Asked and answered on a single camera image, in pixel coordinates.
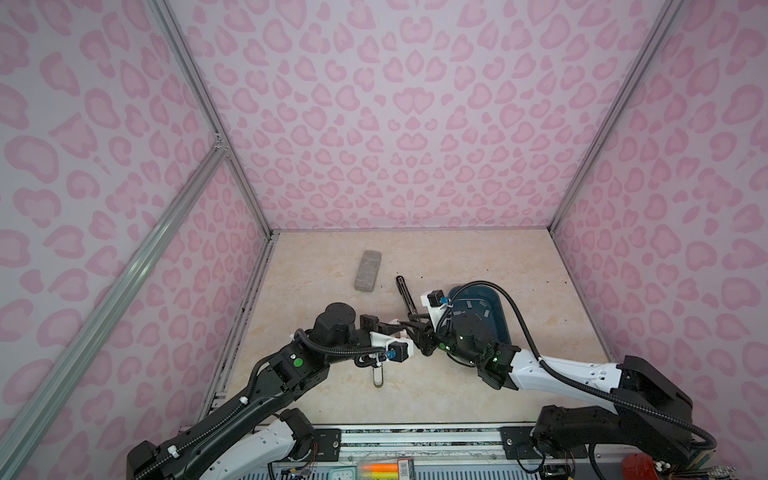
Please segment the black stapler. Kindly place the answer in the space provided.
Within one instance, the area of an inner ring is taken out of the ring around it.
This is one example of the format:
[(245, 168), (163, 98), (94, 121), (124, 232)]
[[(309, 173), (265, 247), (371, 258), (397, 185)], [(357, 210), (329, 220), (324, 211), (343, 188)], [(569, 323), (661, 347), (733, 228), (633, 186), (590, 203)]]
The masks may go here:
[(402, 298), (402, 300), (405, 303), (406, 309), (407, 309), (407, 326), (414, 326), (414, 321), (418, 321), (418, 311), (416, 308), (416, 305), (414, 303), (414, 300), (412, 298), (412, 295), (407, 287), (405, 278), (402, 275), (398, 275), (395, 278), (396, 286), (398, 289), (398, 292)]

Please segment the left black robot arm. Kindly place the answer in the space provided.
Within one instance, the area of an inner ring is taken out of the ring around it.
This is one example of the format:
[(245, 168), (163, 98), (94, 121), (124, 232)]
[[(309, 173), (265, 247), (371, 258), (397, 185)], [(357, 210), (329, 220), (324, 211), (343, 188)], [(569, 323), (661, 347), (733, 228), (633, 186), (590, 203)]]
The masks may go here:
[(154, 445), (143, 441), (127, 456), (129, 479), (238, 479), (289, 459), (312, 463), (315, 429), (293, 402), (325, 381), (334, 363), (358, 368), (402, 363), (414, 356), (412, 327), (358, 316), (331, 303), (309, 330), (253, 367), (246, 386), (190, 429)]

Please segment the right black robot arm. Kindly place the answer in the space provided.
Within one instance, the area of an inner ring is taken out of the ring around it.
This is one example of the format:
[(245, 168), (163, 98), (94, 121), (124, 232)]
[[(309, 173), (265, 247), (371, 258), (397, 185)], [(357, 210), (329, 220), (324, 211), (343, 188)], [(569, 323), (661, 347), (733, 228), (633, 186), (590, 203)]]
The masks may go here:
[(530, 390), (581, 401), (547, 405), (530, 437), (542, 450), (627, 445), (674, 467), (713, 452), (717, 441), (693, 422), (693, 402), (658, 369), (637, 356), (619, 363), (584, 363), (541, 356), (500, 341), (477, 315), (463, 312), (440, 326), (411, 314), (402, 326), (425, 355), (442, 351), (494, 390)]

